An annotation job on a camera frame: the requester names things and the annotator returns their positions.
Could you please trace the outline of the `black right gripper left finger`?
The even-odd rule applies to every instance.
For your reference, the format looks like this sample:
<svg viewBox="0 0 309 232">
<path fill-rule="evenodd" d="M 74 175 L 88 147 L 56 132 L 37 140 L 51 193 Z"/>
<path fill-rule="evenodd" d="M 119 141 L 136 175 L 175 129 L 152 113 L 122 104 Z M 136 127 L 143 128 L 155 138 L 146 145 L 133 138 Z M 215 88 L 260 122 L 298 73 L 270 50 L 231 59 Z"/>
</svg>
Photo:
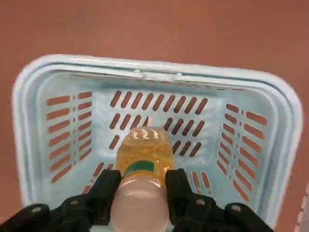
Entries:
<svg viewBox="0 0 309 232">
<path fill-rule="evenodd" d="M 37 203 L 18 211 L 0 225 L 2 232 L 88 232 L 93 225 L 107 226 L 111 205 L 121 182 L 118 170 L 103 170 L 88 193 L 67 198 L 50 209 Z"/>
</svg>

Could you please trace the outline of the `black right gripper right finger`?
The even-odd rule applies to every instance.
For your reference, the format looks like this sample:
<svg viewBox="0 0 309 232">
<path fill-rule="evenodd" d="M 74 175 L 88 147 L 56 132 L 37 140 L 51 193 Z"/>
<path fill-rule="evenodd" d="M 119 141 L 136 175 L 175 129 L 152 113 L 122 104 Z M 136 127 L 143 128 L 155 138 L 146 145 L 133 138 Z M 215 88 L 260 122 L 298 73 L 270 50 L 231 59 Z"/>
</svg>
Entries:
<svg viewBox="0 0 309 232">
<path fill-rule="evenodd" d="M 230 203 L 222 209 L 212 197 L 193 193 L 183 169 L 167 171 L 165 183 L 174 232 L 273 231 L 242 203 Z"/>
</svg>

